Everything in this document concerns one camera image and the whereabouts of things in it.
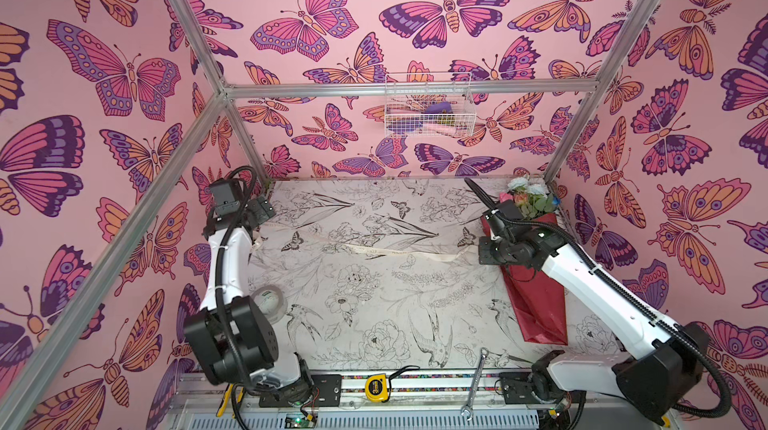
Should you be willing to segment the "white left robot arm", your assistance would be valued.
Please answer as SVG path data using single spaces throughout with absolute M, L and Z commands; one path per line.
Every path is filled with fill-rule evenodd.
M 302 366 L 298 356 L 280 350 L 271 322 L 241 281 L 253 232 L 268 218 L 269 206 L 252 195 L 253 186 L 234 176 L 210 185 L 213 208 L 203 230 L 211 253 L 209 282 L 183 334 L 210 384 L 274 393 L 299 384 Z

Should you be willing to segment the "dark red wrapping paper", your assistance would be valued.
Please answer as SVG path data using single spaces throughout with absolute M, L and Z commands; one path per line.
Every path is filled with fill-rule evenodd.
M 535 221 L 556 225 L 552 214 L 544 215 Z M 481 222 L 484 236 L 488 236 L 488 226 L 482 218 Z M 568 333 L 564 287 L 547 276 L 543 269 L 490 266 L 497 266 L 502 272 L 523 340 L 536 344 L 566 345 Z

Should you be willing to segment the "white fake rose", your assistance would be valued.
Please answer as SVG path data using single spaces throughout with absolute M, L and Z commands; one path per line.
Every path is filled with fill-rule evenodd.
M 530 210 L 518 208 L 522 216 L 529 220 L 554 212 L 560 204 L 559 197 L 540 176 L 526 175 L 512 178 L 508 184 L 508 193 L 512 196 L 516 193 L 531 195 L 533 207 Z

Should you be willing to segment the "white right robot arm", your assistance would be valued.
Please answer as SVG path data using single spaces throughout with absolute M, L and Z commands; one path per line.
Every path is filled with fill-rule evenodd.
M 523 219 L 510 200 L 484 196 L 482 202 L 489 233 L 479 242 L 480 263 L 545 274 L 587 306 L 625 349 L 624 357 L 545 358 L 540 371 L 556 388 L 619 396 L 656 424 L 671 409 L 711 419 L 731 410 L 729 385 L 707 356 L 710 338 L 697 324 L 682 326 L 644 303 L 559 226 Z

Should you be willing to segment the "cream satin ribbon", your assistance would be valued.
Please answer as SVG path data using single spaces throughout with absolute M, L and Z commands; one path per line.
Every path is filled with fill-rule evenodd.
M 379 258 L 382 256 L 388 256 L 388 255 L 392 255 L 392 256 L 406 255 L 406 256 L 423 256 L 427 259 L 440 261 L 440 262 L 452 262 L 467 254 L 472 255 L 475 253 L 475 250 L 473 250 L 472 248 L 463 248 L 462 250 L 459 250 L 456 253 L 442 253 L 442 252 L 428 252 L 423 250 L 408 250 L 408 249 L 385 248 L 385 247 L 377 247 L 377 246 L 366 246 L 366 245 L 359 245 L 359 244 L 343 242 L 343 241 L 335 241 L 328 238 L 319 238 L 318 242 L 323 244 L 330 244 L 334 249 L 341 248 L 343 251 L 347 251 L 348 253 L 366 255 L 370 259 Z

